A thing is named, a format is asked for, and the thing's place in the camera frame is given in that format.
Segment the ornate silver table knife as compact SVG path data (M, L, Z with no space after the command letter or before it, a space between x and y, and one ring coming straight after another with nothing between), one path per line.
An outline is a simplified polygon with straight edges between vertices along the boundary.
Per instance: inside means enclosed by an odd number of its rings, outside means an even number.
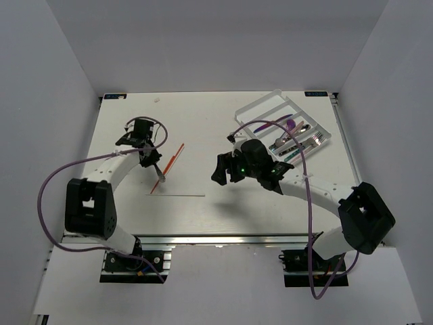
M154 168L155 168L156 174L158 176L158 181L164 183L166 181L165 174L160 170L160 168L157 164L154 164Z

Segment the iridescent rainbow steak knife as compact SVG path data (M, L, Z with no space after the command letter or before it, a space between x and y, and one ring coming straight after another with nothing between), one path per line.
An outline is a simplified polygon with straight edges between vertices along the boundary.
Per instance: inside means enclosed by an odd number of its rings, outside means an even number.
M283 116L277 118L276 120L274 120L274 122L275 122L275 123L280 123L280 122L282 122L282 121L284 122L284 121L288 120L291 116L292 116L292 114L283 115ZM261 131L263 131L263 130L265 130L265 129L271 127L271 126L272 126L271 123L266 123L266 124L264 124L264 125L258 127L257 129L255 129L255 130L254 130L254 133L261 132Z

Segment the iridescent purple ornate spoon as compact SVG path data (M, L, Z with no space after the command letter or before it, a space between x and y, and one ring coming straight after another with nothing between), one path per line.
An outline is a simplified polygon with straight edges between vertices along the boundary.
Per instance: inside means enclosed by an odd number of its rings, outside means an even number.
M295 122L293 119L289 118L289 119L285 122L285 127L286 127L286 130L288 130L288 131L292 131L292 130L296 127L296 122ZM286 131L284 131L284 132L281 134L280 138L284 139L284 138L286 138L287 136L288 136L288 133L287 133Z

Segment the clear chopstick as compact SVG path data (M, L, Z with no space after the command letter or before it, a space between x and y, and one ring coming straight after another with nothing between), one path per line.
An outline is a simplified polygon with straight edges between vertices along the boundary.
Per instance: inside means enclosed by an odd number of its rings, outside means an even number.
M146 194L146 196L167 196L167 197L205 197L206 195L204 193L199 193L199 194Z

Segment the black handled silver fork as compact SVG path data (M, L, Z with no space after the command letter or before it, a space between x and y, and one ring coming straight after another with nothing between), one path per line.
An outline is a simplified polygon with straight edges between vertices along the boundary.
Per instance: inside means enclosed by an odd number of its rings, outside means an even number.
M327 138L326 138L326 136L324 136L324 134L322 134L321 132L316 132L316 134L314 134L313 136L311 136L307 140L300 142L300 145L304 146L304 147L308 147L308 146L311 146L313 144L321 145L321 143L324 142L326 139ZM297 149L298 149L297 145L292 146L292 147L280 152L278 154L278 156L284 156L284 155L288 154L289 152L292 152L292 151L297 150Z

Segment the teal handled silver fork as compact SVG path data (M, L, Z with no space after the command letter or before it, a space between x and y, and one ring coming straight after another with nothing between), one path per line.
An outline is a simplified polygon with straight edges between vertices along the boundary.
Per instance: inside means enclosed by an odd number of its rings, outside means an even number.
M315 147L317 147L317 146L320 146L320 145L313 144L313 145L308 146L308 147L301 146L301 148L302 148L302 150L305 152L306 149L308 149L308 148L315 148ZM298 154L300 154L300 149L299 149L299 148L298 148L297 150L293 151L293 153L289 154L289 156L287 156L286 158L284 158L284 162L285 162L285 163L286 163L286 162L288 163L290 160L292 160L292 159L293 159L294 157L296 157Z

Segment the pink handled silver spoon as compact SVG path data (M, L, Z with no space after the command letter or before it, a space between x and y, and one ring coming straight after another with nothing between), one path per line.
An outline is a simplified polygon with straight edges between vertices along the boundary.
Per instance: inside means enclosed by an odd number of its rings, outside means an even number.
M299 130L302 129L303 124L304 124L304 121L301 121L293 129L291 129L290 131L291 131L292 135L299 132ZM285 142L287 141L287 138L289 138L288 133L286 133L286 132L283 133L283 135L281 137L279 137L275 140L275 145L277 147L283 146L285 144Z

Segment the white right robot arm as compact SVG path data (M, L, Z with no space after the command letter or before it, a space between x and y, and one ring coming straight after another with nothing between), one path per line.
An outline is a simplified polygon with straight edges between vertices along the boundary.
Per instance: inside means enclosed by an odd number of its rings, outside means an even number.
M304 175L290 163L274 160L257 139L237 142L232 151L216 159L211 179L221 186L249 177L268 191L309 201L340 220L340 226L313 239L305 253L312 269L323 269L332 257L349 251L372 254L396 223L371 184L350 187Z

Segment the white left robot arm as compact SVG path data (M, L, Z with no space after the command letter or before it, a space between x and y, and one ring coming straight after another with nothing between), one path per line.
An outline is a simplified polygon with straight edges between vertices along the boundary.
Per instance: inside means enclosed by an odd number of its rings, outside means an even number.
M114 192L137 166L155 168L158 180L165 175L158 166L162 155L154 144L154 129L162 124L153 118L129 121L125 134L102 164L81 179L71 179L66 187L66 231L97 240L108 250L120 253L120 262L129 270L143 262L138 237L118 225Z

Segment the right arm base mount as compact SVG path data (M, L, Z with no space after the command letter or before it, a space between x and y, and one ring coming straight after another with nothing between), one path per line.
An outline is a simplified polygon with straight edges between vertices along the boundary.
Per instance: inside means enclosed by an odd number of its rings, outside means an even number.
M278 259L282 263L286 288L308 288L310 286L306 250L284 250L278 255ZM315 287L323 288L325 286L336 269L339 260L340 256L327 261L318 261L313 257L313 284ZM330 284L331 287L349 285L348 276L344 274L345 271L346 264L343 262Z

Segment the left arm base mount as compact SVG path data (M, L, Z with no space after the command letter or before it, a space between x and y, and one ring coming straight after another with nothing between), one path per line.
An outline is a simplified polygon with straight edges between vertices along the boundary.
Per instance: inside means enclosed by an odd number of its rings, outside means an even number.
M172 247L144 246L146 258L166 280L170 270ZM99 277L100 283L106 284L162 284L156 272L145 262L119 257L106 253Z

